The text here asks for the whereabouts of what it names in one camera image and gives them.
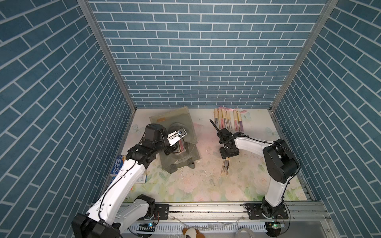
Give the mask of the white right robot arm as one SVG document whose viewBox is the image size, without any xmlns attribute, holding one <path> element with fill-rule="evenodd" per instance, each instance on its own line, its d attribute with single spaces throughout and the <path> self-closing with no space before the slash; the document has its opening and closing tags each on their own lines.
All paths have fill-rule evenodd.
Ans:
<svg viewBox="0 0 381 238">
<path fill-rule="evenodd" d="M 300 164 L 296 155 L 284 140 L 274 142 L 253 139 L 242 132 L 232 133 L 227 129 L 217 130 L 222 159 L 238 156 L 240 151 L 246 150 L 263 156 L 270 176 L 270 183 L 265 194 L 261 209 L 267 218 L 278 214 L 283 205 L 284 194 L 289 182 L 297 175 Z"/>
</svg>

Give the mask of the brown folding fan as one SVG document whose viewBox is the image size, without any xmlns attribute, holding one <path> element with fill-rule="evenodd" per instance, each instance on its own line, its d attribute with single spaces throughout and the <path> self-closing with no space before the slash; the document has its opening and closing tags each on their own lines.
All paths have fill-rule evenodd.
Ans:
<svg viewBox="0 0 381 238">
<path fill-rule="evenodd" d="M 224 128 L 227 129 L 228 128 L 228 121 L 227 121 L 227 115 L 226 115 L 225 109 L 222 109 L 221 113 L 222 113 L 222 120 L 223 120 Z"/>
</svg>

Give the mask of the black patterned bamboo folding fan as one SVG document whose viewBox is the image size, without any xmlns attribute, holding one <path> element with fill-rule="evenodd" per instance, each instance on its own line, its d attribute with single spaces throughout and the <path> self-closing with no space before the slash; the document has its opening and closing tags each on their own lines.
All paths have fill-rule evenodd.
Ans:
<svg viewBox="0 0 381 238">
<path fill-rule="evenodd" d="M 214 109 L 214 124 L 219 128 L 219 111 Z"/>
</svg>

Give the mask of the white red-flecked fan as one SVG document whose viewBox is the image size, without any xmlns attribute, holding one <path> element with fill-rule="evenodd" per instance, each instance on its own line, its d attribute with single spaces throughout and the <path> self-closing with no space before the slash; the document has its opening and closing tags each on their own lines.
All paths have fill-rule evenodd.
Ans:
<svg viewBox="0 0 381 238">
<path fill-rule="evenodd" d="M 221 176 L 225 177 L 228 176 L 229 173 L 229 163 L 230 158 L 223 159 L 222 169 L 221 169 Z"/>
</svg>

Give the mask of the pink folding fan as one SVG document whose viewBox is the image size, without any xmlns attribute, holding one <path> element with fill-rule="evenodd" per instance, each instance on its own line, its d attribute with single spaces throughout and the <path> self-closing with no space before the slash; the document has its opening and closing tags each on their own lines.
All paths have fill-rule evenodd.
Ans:
<svg viewBox="0 0 381 238">
<path fill-rule="evenodd" d="M 225 128 L 222 109 L 218 109 L 218 119 L 219 119 L 219 129 Z"/>
</svg>

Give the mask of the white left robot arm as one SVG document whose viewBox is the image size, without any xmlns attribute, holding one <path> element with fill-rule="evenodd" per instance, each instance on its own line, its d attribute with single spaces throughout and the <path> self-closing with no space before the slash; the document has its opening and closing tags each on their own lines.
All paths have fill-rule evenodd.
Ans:
<svg viewBox="0 0 381 238">
<path fill-rule="evenodd" d="M 159 124 L 149 124 L 140 142 L 128 153 L 116 178 L 99 200 L 85 214 L 76 214 L 71 226 L 76 238 L 120 238 L 135 221 L 151 218 L 155 213 L 155 200 L 138 196 L 122 212 L 122 203 L 147 170 L 156 155 L 170 147 L 166 129 Z"/>
</svg>

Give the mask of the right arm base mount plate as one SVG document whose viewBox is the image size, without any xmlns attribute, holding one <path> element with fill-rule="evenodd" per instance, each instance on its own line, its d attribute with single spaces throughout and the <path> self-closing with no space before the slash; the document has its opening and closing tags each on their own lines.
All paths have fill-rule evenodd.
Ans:
<svg viewBox="0 0 381 238">
<path fill-rule="evenodd" d="M 281 203 L 277 207 L 260 203 L 245 203 L 243 206 L 247 210 L 250 220 L 271 220 L 275 218 L 286 220 L 289 218 L 289 212 L 284 203 Z"/>
</svg>

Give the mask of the purple folding fan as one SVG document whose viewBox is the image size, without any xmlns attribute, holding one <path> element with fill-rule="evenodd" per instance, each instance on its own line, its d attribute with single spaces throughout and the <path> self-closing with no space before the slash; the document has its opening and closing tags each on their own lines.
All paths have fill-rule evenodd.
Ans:
<svg viewBox="0 0 381 238">
<path fill-rule="evenodd" d="M 238 117 L 238 124 L 239 124 L 240 132 L 244 132 L 243 121 L 242 121 L 242 116 L 241 116 L 240 111 L 237 112 L 237 117 Z"/>
</svg>

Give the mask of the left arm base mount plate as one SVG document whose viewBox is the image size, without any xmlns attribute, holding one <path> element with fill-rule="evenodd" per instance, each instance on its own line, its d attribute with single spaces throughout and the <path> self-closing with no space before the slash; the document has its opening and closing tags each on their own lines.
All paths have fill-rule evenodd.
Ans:
<svg viewBox="0 0 381 238">
<path fill-rule="evenodd" d="M 138 219 L 138 221 L 150 221 L 150 220 L 159 220 L 165 221 L 168 220 L 169 215 L 169 204 L 155 204 L 154 206 L 150 205 L 148 208 L 148 212 L 145 216 Z"/>
</svg>

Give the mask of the olive green canvas tote bag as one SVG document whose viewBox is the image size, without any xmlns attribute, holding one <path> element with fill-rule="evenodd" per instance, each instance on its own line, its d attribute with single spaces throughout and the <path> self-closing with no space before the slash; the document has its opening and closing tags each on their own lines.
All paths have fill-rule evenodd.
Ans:
<svg viewBox="0 0 381 238">
<path fill-rule="evenodd" d="M 197 137 L 188 107 L 172 110 L 150 117 L 150 122 L 162 125 L 167 130 L 166 137 L 175 142 L 168 151 L 159 153 L 162 169 L 172 174 L 182 167 L 195 168 L 200 159 Z"/>
</svg>

